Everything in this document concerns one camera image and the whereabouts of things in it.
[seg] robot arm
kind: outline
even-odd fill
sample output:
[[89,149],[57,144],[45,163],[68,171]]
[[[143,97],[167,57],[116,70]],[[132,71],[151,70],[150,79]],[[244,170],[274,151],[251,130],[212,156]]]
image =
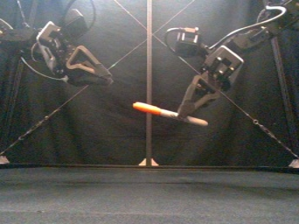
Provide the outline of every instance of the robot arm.
[[258,48],[299,20],[299,0],[287,1],[282,6],[267,6],[266,10],[275,12],[270,19],[235,30],[211,47],[202,43],[199,28],[172,28],[167,31],[166,44],[168,34],[179,33],[175,48],[167,44],[176,55],[206,58],[178,109],[182,119],[215,101],[220,91],[230,89],[244,63],[240,55]]
[[37,42],[47,67],[56,78],[73,86],[108,86],[112,75],[84,45],[75,45],[77,38],[88,29],[84,17],[77,10],[71,12],[71,21],[64,27],[53,22],[36,31],[32,28],[15,30],[0,19],[0,46],[8,52],[21,52]]

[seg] black backdrop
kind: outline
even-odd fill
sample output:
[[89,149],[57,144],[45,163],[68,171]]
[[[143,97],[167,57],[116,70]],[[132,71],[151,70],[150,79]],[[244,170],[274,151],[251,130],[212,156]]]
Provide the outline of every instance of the black backdrop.
[[[32,1],[21,3],[28,18]],[[43,27],[49,20],[59,23],[65,5],[67,1],[39,1],[33,27]],[[111,87],[91,86],[79,94],[45,125],[5,153],[13,163],[138,165],[146,158],[146,114],[132,109],[132,103],[146,102],[147,1],[95,0],[95,5],[97,20],[79,44],[109,68],[115,83]],[[1,2],[0,18],[20,27],[16,6],[11,1]],[[89,3],[79,0],[73,8],[89,22]],[[254,24],[262,9],[262,1],[154,1],[154,105],[175,111],[196,74],[159,41],[167,29],[199,26],[204,44],[210,46],[228,32]],[[15,58],[1,52],[3,148],[80,91],[80,87],[48,80],[25,67],[17,97],[9,103],[7,98],[15,93],[12,81],[17,79]],[[200,68],[200,58],[187,61],[195,69]],[[270,42],[244,61],[228,97],[290,145]],[[192,115],[207,120],[210,126],[203,128],[154,117],[152,150],[159,165],[290,164],[291,155],[223,97]]]

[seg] white cable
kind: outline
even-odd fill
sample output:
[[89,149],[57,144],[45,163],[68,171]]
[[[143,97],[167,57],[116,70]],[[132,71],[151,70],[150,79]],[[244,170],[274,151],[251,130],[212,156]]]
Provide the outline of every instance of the white cable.
[[232,35],[238,34],[239,32],[243,32],[243,31],[247,31],[250,29],[254,29],[256,28],[258,26],[263,26],[271,22],[274,22],[276,19],[279,19],[284,14],[286,14],[286,8],[282,7],[282,6],[266,6],[266,9],[267,10],[279,10],[282,11],[282,13],[279,13],[275,17],[270,18],[268,20],[260,22],[260,23],[256,23],[256,24],[252,24],[250,26],[246,26],[235,31],[232,31],[215,45],[212,45],[210,47],[210,49],[214,49],[226,39],[228,39]]
[[33,67],[28,64],[28,62],[25,61],[25,59],[24,59],[24,57],[21,57],[21,60],[23,60],[23,63],[31,68],[31,70],[36,73],[36,74],[39,74],[40,76],[43,76],[44,78],[48,78],[48,79],[51,79],[51,80],[56,80],[56,81],[68,81],[68,76],[65,75],[63,78],[60,78],[60,79],[57,79],[57,78],[53,78],[53,77],[51,77],[51,76],[48,76],[48,75],[45,75],[44,73],[40,73],[39,71],[36,71],[35,69],[33,69]]

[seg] black cable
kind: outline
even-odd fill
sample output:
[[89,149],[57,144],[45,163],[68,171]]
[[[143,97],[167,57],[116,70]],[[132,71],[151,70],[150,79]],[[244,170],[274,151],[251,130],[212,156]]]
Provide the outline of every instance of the black cable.
[[174,32],[183,32],[184,29],[183,28],[172,28],[172,29],[168,29],[164,36],[163,36],[163,42],[168,48],[168,50],[175,54],[178,55],[176,51],[171,48],[170,44],[168,44],[168,36],[170,36],[170,33],[174,33]]

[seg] metal pole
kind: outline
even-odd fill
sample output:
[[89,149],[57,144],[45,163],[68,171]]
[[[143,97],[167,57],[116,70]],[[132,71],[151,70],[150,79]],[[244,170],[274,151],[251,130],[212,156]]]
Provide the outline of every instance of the metal pole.
[[[152,0],[147,0],[147,88],[146,102],[152,104]],[[152,166],[152,115],[146,114],[146,166]]]

